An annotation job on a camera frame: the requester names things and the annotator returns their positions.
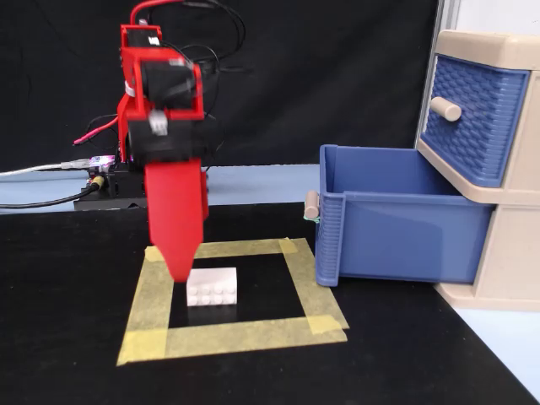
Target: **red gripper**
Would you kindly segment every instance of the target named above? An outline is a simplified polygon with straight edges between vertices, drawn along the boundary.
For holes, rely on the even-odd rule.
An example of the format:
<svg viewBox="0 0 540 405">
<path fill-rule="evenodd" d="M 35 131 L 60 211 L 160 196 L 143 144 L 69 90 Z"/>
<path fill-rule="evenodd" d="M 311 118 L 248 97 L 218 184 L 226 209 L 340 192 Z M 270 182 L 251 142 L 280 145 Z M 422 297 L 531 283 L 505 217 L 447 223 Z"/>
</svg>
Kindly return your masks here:
<svg viewBox="0 0 540 405">
<path fill-rule="evenodd" d="M 145 165 L 144 184 L 150 241 L 165 258 L 175 282 L 186 282 L 208 216 L 201 160 Z"/>
</svg>

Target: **plastic drawer cabinet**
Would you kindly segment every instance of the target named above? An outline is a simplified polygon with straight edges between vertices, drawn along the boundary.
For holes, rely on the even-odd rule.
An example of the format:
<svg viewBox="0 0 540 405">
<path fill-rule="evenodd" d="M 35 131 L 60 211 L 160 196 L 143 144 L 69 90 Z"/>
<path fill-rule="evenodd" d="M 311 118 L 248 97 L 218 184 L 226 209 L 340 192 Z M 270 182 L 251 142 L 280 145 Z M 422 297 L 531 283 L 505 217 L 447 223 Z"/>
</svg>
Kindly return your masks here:
<svg viewBox="0 0 540 405">
<path fill-rule="evenodd" d="M 472 283 L 452 305 L 540 311 L 540 36 L 442 31 L 418 151 L 464 197 L 496 204 Z"/>
<path fill-rule="evenodd" d="M 463 197 L 416 149 L 321 147 L 316 281 L 471 283 L 494 209 Z"/>
</svg>

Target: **red wire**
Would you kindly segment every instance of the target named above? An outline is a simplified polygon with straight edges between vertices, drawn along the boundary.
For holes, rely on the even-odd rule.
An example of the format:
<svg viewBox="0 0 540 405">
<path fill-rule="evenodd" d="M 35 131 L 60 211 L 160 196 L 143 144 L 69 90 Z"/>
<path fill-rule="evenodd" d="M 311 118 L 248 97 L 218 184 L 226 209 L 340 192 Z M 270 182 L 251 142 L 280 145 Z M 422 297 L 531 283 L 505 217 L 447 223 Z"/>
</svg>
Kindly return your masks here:
<svg viewBox="0 0 540 405">
<path fill-rule="evenodd" d="M 107 122 L 105 125 L 102 125 L 101 127 L 97 127 L 96 129 L 93 129 L 92 131 L 88 132 L 86 135 L 83 135 L 79 139 L 75 139 L 73 141 L 73 145 L 79 145 L 80 143 L 88 141 L 90 138 L 93 138 L 104 129 L 107 129 L 108 127 L 112 127 L 117 122 L 118 122 L 118 117 L 116 116 L 112 121 Z"/>
<path fill-rule="evenodd" d="M 183 1 L 184 0 L 148 0 L 147 2 L 139 3 L 133 8 L 132 13 L 129 15 L 129 23 L 132 25 L 136 24 L 137 14 L 139 11 L 141 11 L 144 8 L 155 7 L 155 6 L 159 6 L 161 4 L 167 4 L 167 3 L 180 3 Z"/>
</svg>

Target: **drawer handle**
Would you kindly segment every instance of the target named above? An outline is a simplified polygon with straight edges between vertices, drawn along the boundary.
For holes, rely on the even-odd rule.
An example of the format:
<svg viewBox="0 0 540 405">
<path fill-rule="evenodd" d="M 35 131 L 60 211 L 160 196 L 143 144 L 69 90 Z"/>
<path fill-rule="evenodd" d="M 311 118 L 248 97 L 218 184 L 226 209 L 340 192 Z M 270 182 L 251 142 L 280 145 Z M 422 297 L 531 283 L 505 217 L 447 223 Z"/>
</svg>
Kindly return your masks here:
<svg viewBox="0 0 540 405">
<path fill-rule="evenodd" d="M 319 193 L 311 190 L 305 194 L 304 217 L 310 221 L 319 222 Z"/>
<path fill-rule="evenodd" d="M 442 97 L 435 97 L 429 103 L 429 108 L 447 121 L 454 122 L 462 116 L 462 108 Z"/>
</svg>

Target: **blue drawer front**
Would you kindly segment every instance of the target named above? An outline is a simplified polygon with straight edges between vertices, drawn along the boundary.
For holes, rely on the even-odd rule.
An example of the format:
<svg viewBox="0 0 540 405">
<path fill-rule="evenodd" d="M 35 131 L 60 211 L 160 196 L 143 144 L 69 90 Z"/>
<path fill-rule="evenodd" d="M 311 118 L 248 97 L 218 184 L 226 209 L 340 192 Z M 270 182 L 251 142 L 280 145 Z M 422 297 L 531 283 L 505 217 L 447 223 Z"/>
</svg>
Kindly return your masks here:
<svg viewBox="0 0 540 405">
<path fill-rule="evenodd" d="M 438 56 L 432 97 L 459 105 L 462 117 L 430 111 L 421 138 L 472 184 L 499 187 L 528 79 L 528 71 Z"/>
</svg>

